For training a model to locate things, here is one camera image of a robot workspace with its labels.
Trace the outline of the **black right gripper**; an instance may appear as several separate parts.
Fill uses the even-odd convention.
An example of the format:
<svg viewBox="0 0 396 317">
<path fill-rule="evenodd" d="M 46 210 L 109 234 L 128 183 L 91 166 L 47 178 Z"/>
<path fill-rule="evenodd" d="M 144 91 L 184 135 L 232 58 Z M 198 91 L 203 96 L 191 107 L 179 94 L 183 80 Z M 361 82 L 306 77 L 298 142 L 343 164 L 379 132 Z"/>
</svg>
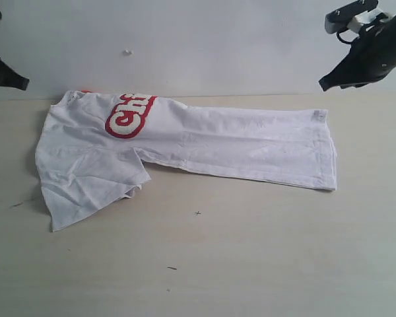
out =
<svg viewBox="0 0 396 317">
<path fill-rule="evenodd" d="M 384 79 L 396 68 L 396 15 L 361 29 L 347 59 L 320 78 L 323 92 L 334 87 L 361 88 Z"/>
</svg>

